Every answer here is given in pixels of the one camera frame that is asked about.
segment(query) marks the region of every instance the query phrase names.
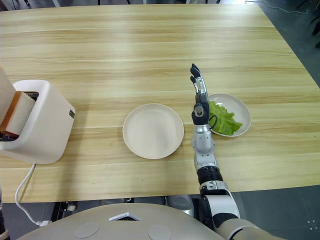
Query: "white plate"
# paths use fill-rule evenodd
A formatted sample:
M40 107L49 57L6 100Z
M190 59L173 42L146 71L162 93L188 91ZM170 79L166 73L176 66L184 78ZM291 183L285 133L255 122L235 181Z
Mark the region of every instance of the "white plate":
M145 159L161 159L172 154L184 138L179 115L162 104L145 104L126 117L122 135L127 147Z
M233 135L224 135L213 131L213 129L211 130L212 132L225 137L236 137L248 131L251 125L251 114L247 106L240 99L226 93L215 93L209 96L209 101L215 101L219 106L225 107L228 113L234 113L233 119L243 124Z

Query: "black cable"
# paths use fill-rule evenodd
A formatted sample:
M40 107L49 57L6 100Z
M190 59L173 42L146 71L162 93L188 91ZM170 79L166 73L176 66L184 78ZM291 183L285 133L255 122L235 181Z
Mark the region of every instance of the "black cable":
M213 115L213 116L210 117L209 123L210 123L211 119L214 118L214 117L215 117L215 121L214 121L214 124L212 126L210 126L210 129L213 129L216 126L217 122L218 122L217 115Z
M14 3L14 0L12 0L12 4L13 4L13 6L14 6L14 10L17 10L17 9L16 9L16 5L15 5L15 3Z

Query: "white cable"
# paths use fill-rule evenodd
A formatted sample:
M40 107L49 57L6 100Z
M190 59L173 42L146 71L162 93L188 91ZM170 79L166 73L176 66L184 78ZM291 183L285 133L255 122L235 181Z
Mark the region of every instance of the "white cable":
M318 9L319 5L320 5L320 1L318 2L318 4L316 5L315 9L307 9L306 12L301 12L301 11L288 11L288 10L285 10L281 7L277 7L277 6L270 6L268 3L266 3L265 1L245 1L244 3L247 4L248 3L263 3L265 4L267 7L271 8L271 9L279 9L281 11L284 11L288 14L293 14L293 13L297 13L297 14L304 14L304 15L307 15L308 12L310 11L315 11Z
M24 177L24 179L22 180L22 182L20 183L20 185L18 186L18 188L16 189L15 191L15 194L14 194L14 202L15 204L17 205L18 208L20 208L22 211L24 211L24 213L27 215L27 217L30 219L31 222L33 222L34 224L42 227L42 226L45 226L49 223L51 223L52 221L48 221L48 220L45 220L45 221L36 221L32 218L32 216L30 215L30 213L27 211L27 209L25 209L21 203L19 202L19 199L18 199L18 195L19 195L19 192L20 192L20 189L22 188L22 186L26 183L26 181L30 178L31 174L34 172L35 170L35 167L36 167L36 164L32 164L29 172L27 173L27 175Z

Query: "lettuce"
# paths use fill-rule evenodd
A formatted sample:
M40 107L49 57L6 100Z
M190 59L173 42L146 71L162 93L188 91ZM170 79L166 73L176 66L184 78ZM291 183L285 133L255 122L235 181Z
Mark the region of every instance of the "lettuce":
M209 102L210 118L214 115L217 116L217 123L215 124L216 118L213 117L209 124L212 126L215 124L213 130L217 133L232 136L234 132L238 131L243 125L241 122L236 122L233 118L235 115L233 112L229 113L223 106L219 106L214 101Z

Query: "wooden table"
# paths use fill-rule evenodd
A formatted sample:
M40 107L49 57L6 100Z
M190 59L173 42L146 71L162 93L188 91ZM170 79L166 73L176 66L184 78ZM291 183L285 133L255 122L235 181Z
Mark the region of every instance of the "wooden table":
M214 135L231 191L320 184L320 91L256 5L113 5L0 14L1 65L12 82L50 81L75 107L63 157L37 165L24 202L199 193L191 138L197 64L209 94L250 109L239 137ZM169 157L134 155L122 137L134 108L161 103L182 118L182 145ZM0 157L4 202L30 165Z

